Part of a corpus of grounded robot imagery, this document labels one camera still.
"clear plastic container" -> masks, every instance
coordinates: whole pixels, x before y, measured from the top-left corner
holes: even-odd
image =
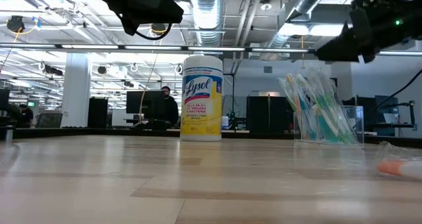
[[[363,108],[361,106],[317,107],[297,111],[294,137],[301,142],[364,145]]]

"green light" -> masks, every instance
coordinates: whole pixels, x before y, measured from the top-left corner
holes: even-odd
[[[395,23],[396,23],[396,26],[401,25],[403,24],[403,20],[396,20]]]

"lysol logo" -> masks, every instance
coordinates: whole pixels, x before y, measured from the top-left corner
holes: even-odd
[[[188,82],[185,86],[185,103],[194,99],[209,98],[211,83],[212,79],[206,76],[201,76]]]

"computer monitor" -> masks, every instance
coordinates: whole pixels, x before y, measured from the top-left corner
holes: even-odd
[[[126,113],[139,113],[143,91],[126,93]],[[145,119],[166,119],[163,91],[146,91],[142,102],[142,113]]]

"fluorescent light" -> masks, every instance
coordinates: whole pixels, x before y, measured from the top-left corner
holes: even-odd
[[[308,27],[300,24],[285,23],[279,30],[281,36],[306,36],[309,34]]]
[[[18,78],[19,80],[37,80],[37,81],[39,81],[39,80],[50,80],[50,78]]]
[[[31,85],[29,85],[29,83],[27,82],[23,82],[21,80],[9,80],[12,84],[17,85],[17,86],[23,86],[23,87],[31,87]]]
[[[9,102],[28,102],[26,99],[10,99]]]
[[[272,49],[272,48],[252,48],[252,52],[260,52],[260,53],[308,53],[308,49],[288,49],[288,48],[281,48],[281,49]]]
[[[243,47],[188,47],[191,51],[244,51]]]
[[[52,96],[52,95],[47,95],[49,98],[53,98],[53,99],[61,99],[60,97],[58,97],[58,96]]]
[[[189,33],[201,33],[201,32],[210,32],[210,33],[219,33],[225,34],[225,30],[207,30],[207,29],[188,29]]]
[[[382,56],[422,56],[418,51],[381,51],[378,55]]]
[[[115,89],[115,88],[96,88],[91,89],[91,91],[97,91],[97,92],[143,92],[144,90],[139,89]]]
[[[60,105],[40,105],[42,107],[60,107]]]
[[[44,98],[45,96],[43,96],[43,95],[36,95],[36,94],[32,94],[32,95],[30,95],[30,96],[34,96],[34,97],[38,97],[38,98]]]
[[[182,47],[179,46],[141,46],[141,45],[128,45],[125,46],[126,49],[140,49],[140,50],[181,50]]]
[[[55,48],[55,45],[49,45],[49,44],[31,44],[31,43],[0,43],[0,47],[13,47],[13,48]]]
[[[3,75],[8,75],[8,76],[18,76],[17,74],[13,73],[13,72],[7,72],[5,70],[1,71],[1,74]]]
[[[342,24],[316,24],[309,34],[312,36],[338,36],[342,33]]]
[[[119,49],[117,45],[62,45],[65,49]]]

